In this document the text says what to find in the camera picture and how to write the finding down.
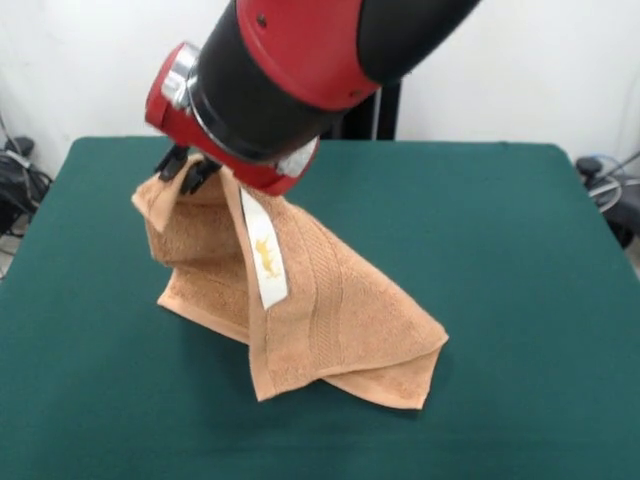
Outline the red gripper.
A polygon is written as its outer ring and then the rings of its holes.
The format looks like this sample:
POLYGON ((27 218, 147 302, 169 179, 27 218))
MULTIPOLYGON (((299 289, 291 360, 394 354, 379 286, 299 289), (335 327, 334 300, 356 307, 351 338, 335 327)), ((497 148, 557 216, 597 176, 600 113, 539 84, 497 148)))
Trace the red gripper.
POLYGON ((222 167, 241 183, 271 196, 288 192, 306 173, 316 156, 319 139, 275 161, 251 164, 218 145, 196 114, 192 93, 200 50, 189 42, 176 46, 157 74, 145 104, 145 121, 171 139, 173 145, 155 168, 161 181, 171 181, 182 170, 189 150, 204 155, 187 170, 181 195, 192 195, 222 167))

